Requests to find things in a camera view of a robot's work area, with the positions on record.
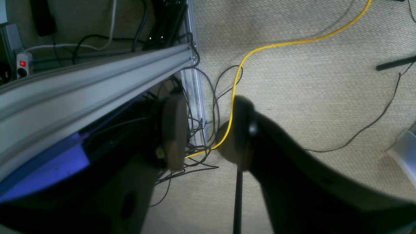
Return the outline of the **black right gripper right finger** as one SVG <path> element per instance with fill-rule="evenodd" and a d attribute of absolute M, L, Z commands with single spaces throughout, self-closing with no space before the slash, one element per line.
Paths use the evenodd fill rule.
<path fill-rule="evenodd" d="M 360 185 L 315 159 L 275 122 L 234 100 L 240 169 L 261 185 L 276 234 L 387 234 L 415 225 L 415 203 Z"/>

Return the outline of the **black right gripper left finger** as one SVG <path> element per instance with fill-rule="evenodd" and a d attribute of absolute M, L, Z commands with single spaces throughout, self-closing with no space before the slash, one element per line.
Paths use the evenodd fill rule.
<path fill-rule="evenodd" d="M 1 225 L 24 234 L 139 234 L 161 171 L 183 166 L 183 94 L 135 103 L 74 133 L 1 182 Z"/>

